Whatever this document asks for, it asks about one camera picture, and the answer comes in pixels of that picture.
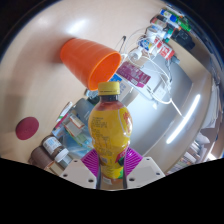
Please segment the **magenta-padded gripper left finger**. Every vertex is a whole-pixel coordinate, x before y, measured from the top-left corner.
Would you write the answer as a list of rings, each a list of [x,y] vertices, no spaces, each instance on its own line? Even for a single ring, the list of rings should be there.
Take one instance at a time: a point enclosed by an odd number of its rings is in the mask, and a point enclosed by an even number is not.
[[[81,159],[73,159],[62,172],[61,177],[84,188],[100,187],[100,164],[95,149]]]

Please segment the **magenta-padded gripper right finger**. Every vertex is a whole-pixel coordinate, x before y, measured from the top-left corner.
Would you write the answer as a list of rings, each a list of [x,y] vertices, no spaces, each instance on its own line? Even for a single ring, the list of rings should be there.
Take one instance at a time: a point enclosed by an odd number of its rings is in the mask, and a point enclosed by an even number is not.
[[[165,174],[151,157],[143,157],[129,148],[124,157],[123,186],[125,189],[140,188],[163,178]]]

